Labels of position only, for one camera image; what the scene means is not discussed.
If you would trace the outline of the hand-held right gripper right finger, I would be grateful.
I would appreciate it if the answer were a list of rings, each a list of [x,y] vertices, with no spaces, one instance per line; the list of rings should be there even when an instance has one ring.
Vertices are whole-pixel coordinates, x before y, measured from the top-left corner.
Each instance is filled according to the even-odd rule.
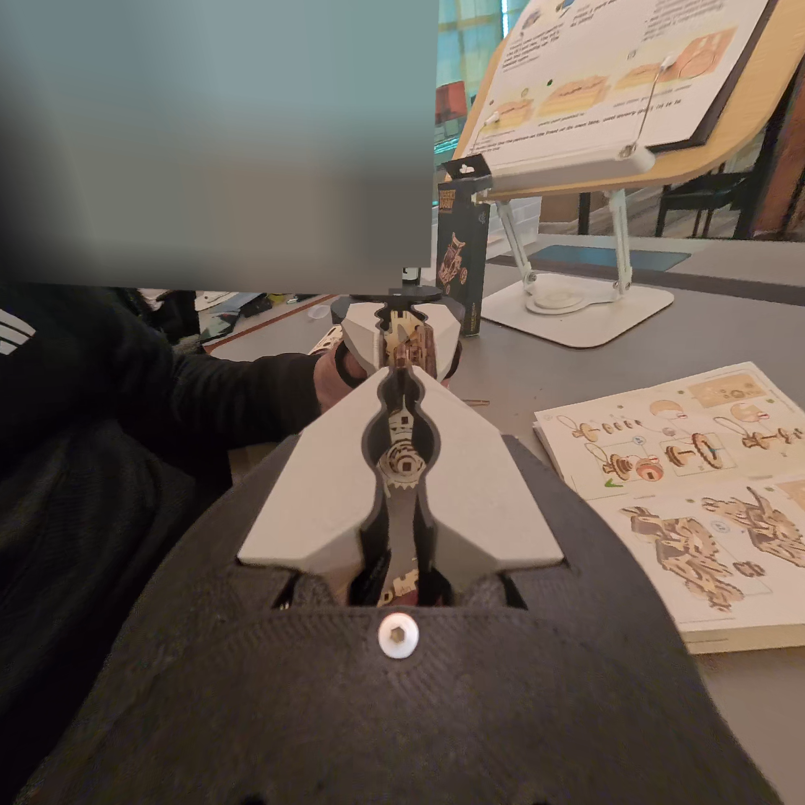
[[[412,444],[425,463],[413,534],[420,595],[563,562],[502,434],[422,369],[408,369]]]

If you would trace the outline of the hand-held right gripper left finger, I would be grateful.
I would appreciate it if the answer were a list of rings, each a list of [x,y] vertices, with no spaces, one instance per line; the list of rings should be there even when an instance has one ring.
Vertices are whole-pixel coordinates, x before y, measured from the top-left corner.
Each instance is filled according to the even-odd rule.
[[[377,477],[362,439],[382,410],[380,369],[307,426],[238,551],[241,563],[276,566],[349,585],[364,568],[359,529],[375,503]]]

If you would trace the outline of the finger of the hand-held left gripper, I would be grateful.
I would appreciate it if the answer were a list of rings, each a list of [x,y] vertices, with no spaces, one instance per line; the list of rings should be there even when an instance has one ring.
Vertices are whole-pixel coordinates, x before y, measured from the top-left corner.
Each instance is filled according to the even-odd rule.
[[[368,376],[386,365],[385,304],[350,304],[340,323],[343,341]]]
[[[452,367],[460,336],[460,321],[449,307],[420,307],[424,327],[424,368],[435,379],[445,379]]]

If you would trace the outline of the brown wooden model assembly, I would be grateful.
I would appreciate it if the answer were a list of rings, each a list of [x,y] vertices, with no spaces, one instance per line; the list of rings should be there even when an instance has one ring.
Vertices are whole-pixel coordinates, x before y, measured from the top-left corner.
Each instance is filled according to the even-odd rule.
[[[392,369],[417,366],[437,377],[435,334],[425,319],[410,310],[391,310],[383,326],[384,366]]]

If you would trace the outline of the pale wooden gear part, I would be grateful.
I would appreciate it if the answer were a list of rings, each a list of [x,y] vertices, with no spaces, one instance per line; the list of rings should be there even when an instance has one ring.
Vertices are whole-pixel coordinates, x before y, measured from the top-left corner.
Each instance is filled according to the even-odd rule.
[[[412,442],[414,416],[405,403],[389,417],[390,447],[381,455],[380,471],[390,517],[391,559],[379,606],[415,604],[418,560],[413,515],[418,482],[426,464]]]

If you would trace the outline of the person's left forearm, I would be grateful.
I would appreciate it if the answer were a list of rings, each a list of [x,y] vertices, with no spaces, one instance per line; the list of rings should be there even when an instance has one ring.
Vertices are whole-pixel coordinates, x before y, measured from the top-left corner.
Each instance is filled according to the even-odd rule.
[[[160,424],[216,447],[278,442],[319,416],[320,360],[290,353],[230,361],[163,351],[139,379],[138,397]]]

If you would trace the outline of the dark model kit box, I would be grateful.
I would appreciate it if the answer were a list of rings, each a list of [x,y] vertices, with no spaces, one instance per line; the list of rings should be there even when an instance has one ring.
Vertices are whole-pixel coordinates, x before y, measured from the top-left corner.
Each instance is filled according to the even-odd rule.
[[[482,155],[444,164],[448,178],[438,186],[436,286],[464,308],[463,337],[480,331],[490,205],[491,171]]]

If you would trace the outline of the person's left hand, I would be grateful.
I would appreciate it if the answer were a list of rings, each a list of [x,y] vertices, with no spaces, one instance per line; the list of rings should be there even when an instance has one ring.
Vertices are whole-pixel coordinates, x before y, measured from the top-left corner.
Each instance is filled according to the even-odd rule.
[[[320,413],[324,414],[359,387],[368,374],[343,341],[315,357],[314,385]]]

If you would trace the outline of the blue mat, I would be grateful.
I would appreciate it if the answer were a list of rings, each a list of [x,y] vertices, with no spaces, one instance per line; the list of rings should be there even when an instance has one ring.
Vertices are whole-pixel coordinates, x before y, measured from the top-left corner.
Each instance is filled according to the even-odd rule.
[[[665,272],[689,259],[690,256],[690,253],[633,249],[630,251],[630,264],[634,270]],[[531,255],[531,258],[600,267],[617,267],[617,253],[614,248],[550,245]]]

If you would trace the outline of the wooden book stand white base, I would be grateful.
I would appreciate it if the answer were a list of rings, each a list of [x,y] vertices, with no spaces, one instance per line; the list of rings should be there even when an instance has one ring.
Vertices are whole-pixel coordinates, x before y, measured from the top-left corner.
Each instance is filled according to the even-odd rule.
[[[465,154],[466,146],[467,142],[457,152],[458,158],[473,156]],[[559,344],[588,348],[613,340],[668,307],[673,295],[667,291],[631,289],[633,269],[623,187],[625,179],[649,172],[657,154],[632,142],[624,146],[596,146],[530,163],[488,166],[492,186],[486,191],[486,197],[495,198],[498,217],[521,281],[488,297],[483,307],[484,316]],[[604,192],[608,198],[617,253],[615,279],[551,275],[536,268],[522,245],[511,201],[526,197],[531,190],[540,195],[549,187],[572,184]]]

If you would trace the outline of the open instruction booklet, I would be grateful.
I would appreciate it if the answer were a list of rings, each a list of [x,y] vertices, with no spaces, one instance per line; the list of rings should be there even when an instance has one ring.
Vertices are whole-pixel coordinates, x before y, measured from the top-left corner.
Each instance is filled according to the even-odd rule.
[[[804,414],[750,361],[535,412],[692,654],[804,645]]]

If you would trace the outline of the person's black clothing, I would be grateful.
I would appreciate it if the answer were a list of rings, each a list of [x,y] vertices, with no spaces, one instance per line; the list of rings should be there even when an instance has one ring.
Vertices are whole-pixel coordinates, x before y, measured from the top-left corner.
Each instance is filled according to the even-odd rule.
[[[148,578],[226,488],[207,441],[139,401],[163,351],[184,356],[103,292],[2,283],[2,803],[66,730]]]

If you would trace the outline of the black chair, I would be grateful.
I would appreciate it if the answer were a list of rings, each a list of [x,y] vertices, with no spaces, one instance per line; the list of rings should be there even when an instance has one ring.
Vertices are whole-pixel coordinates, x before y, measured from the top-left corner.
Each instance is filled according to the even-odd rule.
[[[749,198],[753,174],[754,171],[728,173],[720,166],[715,172],[683,184],[664,185],[659,197],[654,236],[663,236],[668,212],[683,211],[696,213],[691,238],[708,238],[717,210],[725,207],[731,211],[742,210]]]

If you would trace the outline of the white printed instruction page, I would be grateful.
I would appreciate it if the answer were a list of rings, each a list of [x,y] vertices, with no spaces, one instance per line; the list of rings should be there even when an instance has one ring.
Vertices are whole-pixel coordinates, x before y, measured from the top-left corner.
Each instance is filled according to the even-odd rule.
[[[776,2],[530,2],[465,154],[494,168],[637,142],[707,143]]]

